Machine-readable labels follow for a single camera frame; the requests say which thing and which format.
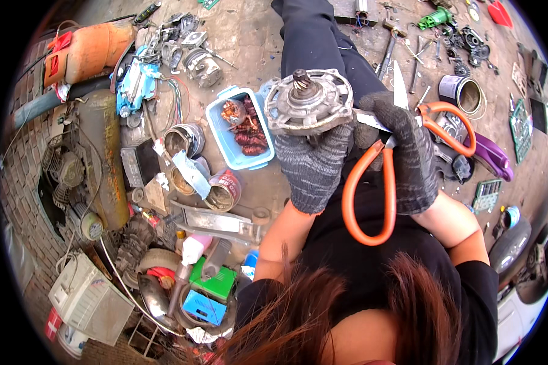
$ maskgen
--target purple handle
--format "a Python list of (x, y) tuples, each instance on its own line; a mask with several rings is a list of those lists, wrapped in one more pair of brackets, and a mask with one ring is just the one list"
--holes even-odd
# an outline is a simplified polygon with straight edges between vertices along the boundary
[[(482, 162), (486, 163), (485, 166), (497, 178), (502, 178), (508, 182), (512, 181), (514, 179), (514, 172), (510, 167), (510, 159), (503, 150), (495, 142), (479, 133), (475, 133), (475, 138), (477, 140), (477, 148), (475, 149), (474, 156), (479, 157)], [(470, 140), (468, 138), (463, 142), (467, 147), (469, 143)]]

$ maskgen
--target gray knit glove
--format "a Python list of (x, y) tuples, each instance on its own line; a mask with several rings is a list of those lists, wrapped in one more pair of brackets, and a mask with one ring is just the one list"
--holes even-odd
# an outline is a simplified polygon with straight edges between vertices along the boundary
[(323, 133), (316, 148), (304, 136), (276, 136), (274, 148), (290, 183), (290, 200), (300, 212), (318, 214), (327, 206), (339, 185), (352, 132), (353, 123), (335, 127)]
[[(434, 150), (430, 132), (419, 127), (416, 115), (394, 105), (390, 91), (371, 93), (359, 100), (359, 107), (373, 112), (378, 120), (394, 132), (398, 146), (394, 148), (395, 194), (398, 214), (411, 215), (424, 212), (437, 198), (437, 175), (432, 164)], [(366, 135), (360, 123), (355, 131), (355, 141)]]

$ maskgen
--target orange scissors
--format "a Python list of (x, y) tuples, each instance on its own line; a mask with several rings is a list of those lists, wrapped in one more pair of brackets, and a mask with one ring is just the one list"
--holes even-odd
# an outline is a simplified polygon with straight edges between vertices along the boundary
[[(406, 86), (402, 77), (402, 72), (398, 62), (394, 61), (394, 105), (404, 109), (408, 109), (408, 96), (406, 93)], [(472, 156), (475, 153), (477, 142), (475, 139), (475, 131), (473, 126), (468, 120), (467, 116), (459, 110), (456, 106), (446, 102), (435, 102), (418, 106), (420, 115), (416, 117), (416, 122), (419, 127), (426, 127), (430, 129), (434, 134), (441, 137), (449, 146), (462, 155), (467, 157)], [(365, 123), (369, 126), (391, 132), (384, 127), (372, 114), (369, 112), (354, 109), (356, 112), (357, 121), (359, 123)], [(467, 136), (470, 140), (469, 147), (464, 146), (452, 136), (450, 136), (444, 129), (442, 129), (437, 123), (435, 123), (430, 117), (429, 113), (432, 112), (451, 112), (457, 115), (467, 128)], [(357, 164), (351, 170), (351, 173), (345, 181), (343, 188), (342, 206), (343, 221), (347, 230), (358, 242), (368, 246), (377, 246), (386, 242), (392, 235), (395, 225), (395, 174), (394, 174), (394, 158), (393, 148), (397, 145), (397, 141), (394, 135), (390, 136), (387, 142), (384, 144), (381, 140), (376, 141), (364, 155), (359, 159)], [(367, 167), (373, 162), (373, 160), (383, 150), (383, 177), (384, 177), (384, 189), (385, 189), (385, 215), (384, 223), (381, 232), (377, 236), (366, 235), (355, 219), (355, 209), (353, 206), (355, 198), (355, 188), (361, 179), (361, 176), (367, 169)]]

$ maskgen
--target woman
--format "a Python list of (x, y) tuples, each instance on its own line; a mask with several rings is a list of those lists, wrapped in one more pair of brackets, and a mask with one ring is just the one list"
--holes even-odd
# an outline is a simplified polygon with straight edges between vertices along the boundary
[[(475, 216), (437, 187), (432, 143), (333, 20), (326, 0), (275, 0), (284, 20), (283, 77), (336, 68), (355, 105), (373, 111), (399, 141), (395, 230), (380, 246), (356, 242), (341, 215), (342, 175), (377, 134), (342, 125), (313, 148), (278, 136), (292, 194), (264, 237), (254, 282), (238, 296), (236, 331), (221, 350), (231, 364), (485, 364), (497, 349), (498, 277)], [(355, 210), (377, 234), (383, 189), (364, 175)]]

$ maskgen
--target black pants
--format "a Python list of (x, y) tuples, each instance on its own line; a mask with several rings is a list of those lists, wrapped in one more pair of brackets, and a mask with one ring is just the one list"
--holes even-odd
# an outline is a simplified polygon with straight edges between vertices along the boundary
[(355, 107), (363, 96), (386, 90), (351, 39), (337, 28), (327, 0), (274, 0), (272, 9), (284, 21), (283, 78), (299, 68), (336, 68), (353, 88)]

